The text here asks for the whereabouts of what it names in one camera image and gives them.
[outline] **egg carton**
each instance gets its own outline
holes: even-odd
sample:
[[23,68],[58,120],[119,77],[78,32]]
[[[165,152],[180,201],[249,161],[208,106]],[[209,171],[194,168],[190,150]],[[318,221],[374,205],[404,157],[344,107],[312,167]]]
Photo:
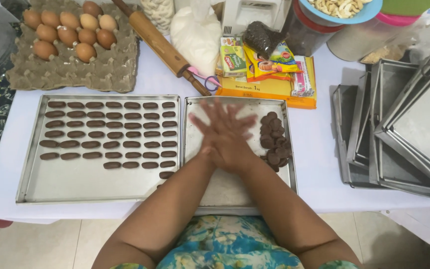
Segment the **egg carton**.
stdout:
[[[83,13],[82,7],[72,0],[32,0],[31,5],[39,13],[49,10],[59,15],[68,11],[78,18]],[[133,91],[139,54],[138,36],[128,23],[127,16],[116,5],[103,3],[100,7],[104,14],[111,15],[117,21],[119,30],[114,31],[117,43],[110,50],[95,43],[97,57],[88,64],[77,57],[74,48],[68,48],[61,41],[54,42],[58,56],[51,56],[49,61],[39,58],[33,52],[37,34],[22,23],[22,35],[15,40],[19,52],[11,55],[14,67],[6,72],[10,87],[50,90],[86,86],[99,91]]]

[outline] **pink lid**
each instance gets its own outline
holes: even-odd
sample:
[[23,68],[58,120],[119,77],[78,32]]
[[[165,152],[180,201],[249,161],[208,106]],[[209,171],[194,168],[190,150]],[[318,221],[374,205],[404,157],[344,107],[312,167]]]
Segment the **pink lid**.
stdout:
[[413,23],[415,23],[419,17],[419,16],[398,16],[398,15],[388,15],[388,14],[384,14],[379,12],[376,15],[376,19],[378,19],[379,21],[382,21],[386,24],[392,25],[392,26],[409,26]]

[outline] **plastic bag of dark seeds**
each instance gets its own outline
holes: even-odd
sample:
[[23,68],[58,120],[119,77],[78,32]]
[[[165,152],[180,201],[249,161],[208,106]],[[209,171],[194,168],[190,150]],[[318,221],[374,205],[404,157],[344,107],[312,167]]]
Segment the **plastic bag of dark seeds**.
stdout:
[[243,41],[255,52],[269,59],[278,44],[285,39],[282,33],[278,33],[261,21],[250,23],[243,33]]

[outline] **hand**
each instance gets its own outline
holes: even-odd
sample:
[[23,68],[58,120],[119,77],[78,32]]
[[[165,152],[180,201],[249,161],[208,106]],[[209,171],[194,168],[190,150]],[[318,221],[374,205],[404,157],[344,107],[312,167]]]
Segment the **hand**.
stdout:
[[205,101],[202,108],[210,119],[210,126],[204,124],[194,114],[189,114],[192,123],[204,135],[200,153],[208,156],[219,168],[234,174],[243,174],[250,169],[254,158],[258,158],[246,140],[253,135],[248,129],[256,123],[257,116],[250,115],[236,119],[242,105],[228,105],[225,112],[219,99],[210,106]]

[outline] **white plastic bag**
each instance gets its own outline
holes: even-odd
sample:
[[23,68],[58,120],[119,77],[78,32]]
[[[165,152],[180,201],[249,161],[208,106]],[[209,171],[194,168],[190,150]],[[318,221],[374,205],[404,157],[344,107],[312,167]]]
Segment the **white plastic bag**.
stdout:
[[170,24],[170,41],[202,76],[213,76],[220,53],[222,26],[212,5],[223,0],[191,0]]

